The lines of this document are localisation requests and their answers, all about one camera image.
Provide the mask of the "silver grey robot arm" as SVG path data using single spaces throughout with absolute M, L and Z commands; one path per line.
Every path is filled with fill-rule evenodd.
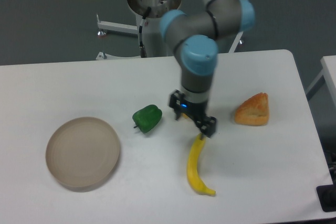
M 253 27 L 255 11 L 248 0 L 203 0 L 205 10 L 187 15 L 181 0 L 127 0 L 138 16 L 136 26 L 99 21 L 102 32 L 133 33 L 138 37 L 140 56 L 166 44 L 181 67 L 181 89 L 174 91 L 169 106 L 175 115 L 187 115 L 202 136 L 216 132 L 216 119 L 206 114 L 220 38 Z

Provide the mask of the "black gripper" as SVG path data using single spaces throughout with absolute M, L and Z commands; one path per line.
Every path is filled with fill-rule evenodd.
M 217 119 L 206 115 L 207 101 L 193 103 L 186 99 L 184 93 L 175 90 L 170 95 L 169 107 L 173 109 L 176 120 L 184 113 L 194 122 L 200 131 L 200 140 L 204 139 L 204 135 L 212 136 L 216 132 Z

